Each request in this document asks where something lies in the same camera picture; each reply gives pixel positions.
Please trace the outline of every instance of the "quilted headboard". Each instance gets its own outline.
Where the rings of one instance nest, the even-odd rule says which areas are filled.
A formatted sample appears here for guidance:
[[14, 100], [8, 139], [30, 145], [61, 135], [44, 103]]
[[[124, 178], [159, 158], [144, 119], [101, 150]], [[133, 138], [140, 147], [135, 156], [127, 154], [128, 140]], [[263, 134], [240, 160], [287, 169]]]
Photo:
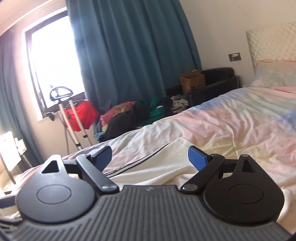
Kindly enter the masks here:
[[253, 67], [264, 59], [296, 61], [296, 23], [247, 31]]

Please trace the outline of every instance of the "pillowcase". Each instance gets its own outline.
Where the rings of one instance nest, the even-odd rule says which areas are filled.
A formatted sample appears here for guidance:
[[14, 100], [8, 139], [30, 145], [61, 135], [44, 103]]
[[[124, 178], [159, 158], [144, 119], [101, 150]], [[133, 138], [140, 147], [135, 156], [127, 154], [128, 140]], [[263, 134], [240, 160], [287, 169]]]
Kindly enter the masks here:
[[296, 86], [296, 62], [265, 60], [258, 63], [249, 87]]

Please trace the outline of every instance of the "black piping on fabric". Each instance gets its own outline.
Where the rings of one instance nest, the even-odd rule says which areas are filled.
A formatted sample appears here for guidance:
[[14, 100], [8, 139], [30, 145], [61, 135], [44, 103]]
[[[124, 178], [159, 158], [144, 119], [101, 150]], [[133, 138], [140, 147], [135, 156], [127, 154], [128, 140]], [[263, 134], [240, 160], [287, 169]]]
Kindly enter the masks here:
[[136, 167], [136, 166], [138, 166], [139, 164], [143, 163], [144, 161], [148, 160], [149, 158], [153, 157], [156, 153], [160, 152], [160, 151], [161, 151], [163, 148], [165, 148], [168, 144], [166, 144], [165, 146], [161, 147], [160, 149], [158, 149], [158, 150], [157, 150], [156, 152], [154, 152], [153, 154], [150, 153], [150, 154], [144, 156], [143, 158], [141, 158], [141, 159], [139, 159], [139, 160], [137, 160], [137, 161], [134, 161], [134, 162], [132, 162], [132, 163], [126, 164], [126, 165], [124, 165], [124, 166], [122, 166], [122, 167], [119, 167], [119, 168], [117, 168], [117, 169], [115, 169], [115, 170], [113, 170], [113, 171], [111, 171], [111, 172], [105, 173], [104, 175], [105, 175], [106, 177], [108, 177], [108, 176], [110, 176], [111, 174], [113, 174], [113, 173], [115, 173], [115, 172], [117, 172], [117, 171], [120, 171], [120, 170], [122, 170], [123, 168], [128, 167], [128, 166], [130, 166], [130, 165], [133, 165], [133, 164], [135, 164], [135, 163], [137, 163], [137, 162], [139, 162], [139, 161], [141, 161], [141, 160], [144, 159], [143, 161], [141, 161], [140, 163], [136, 164], [135, 166], [132, 166], [132, 167], [126, 169], [126, 170], [123, 170], [122, 172], [117, 173], [117, 174], [115, 174], [114, 176], [111, 176], [111, 177], [115, 177], [115, 176], [117, 176], [117, 175], [119, 175], [119, 174], [121, 174], [121, 173], [124, 173], [125, 171], [127, 171], [127, 170], [129, 170], [129, 169], [131, 169], [131, 168], [133, 168], [133, 167]]

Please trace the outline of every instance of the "blue curtain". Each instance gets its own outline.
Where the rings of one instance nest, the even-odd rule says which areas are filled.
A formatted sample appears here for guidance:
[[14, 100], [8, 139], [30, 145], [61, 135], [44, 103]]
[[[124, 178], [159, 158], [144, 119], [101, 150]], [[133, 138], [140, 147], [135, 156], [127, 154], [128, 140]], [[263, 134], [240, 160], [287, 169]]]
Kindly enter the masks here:
[[179, 0], [67, 0], [88, 99], [104, 112], [164, 97], [180, 75], [201, 70]]
[[[20, 100], [12, 43], [10, 30], [0, 36], [0, 130], [2, 133], [12, 131], [14, 137], [23, 139], [27, 146], [27, 159], [33, 166], [37, 166], [43, 160], [34, 143]], [[22, 171], [28, 168], [23, 161], [19, 163], [19, 167]]]

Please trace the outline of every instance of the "armrest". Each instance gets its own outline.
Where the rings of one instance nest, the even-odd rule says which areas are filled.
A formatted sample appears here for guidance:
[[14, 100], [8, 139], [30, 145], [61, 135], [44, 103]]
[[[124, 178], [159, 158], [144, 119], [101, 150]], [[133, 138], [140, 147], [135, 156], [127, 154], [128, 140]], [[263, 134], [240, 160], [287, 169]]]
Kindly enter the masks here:
[[206, 85], [211, 85], [213, 83], [230, 79], [235, 76], [233, 68], [207, 69], [201, 73], [205, 75]]
[[199, 105], [205, 101], [213, 99], [219, 95], [225, 94], [237, 88], [238, 88], [237, 77], [234, 76], [230, 79], [223, 80], [223, 81], [193, 90], [187, 96], [189, 106], [192, 107], [192, 106]]

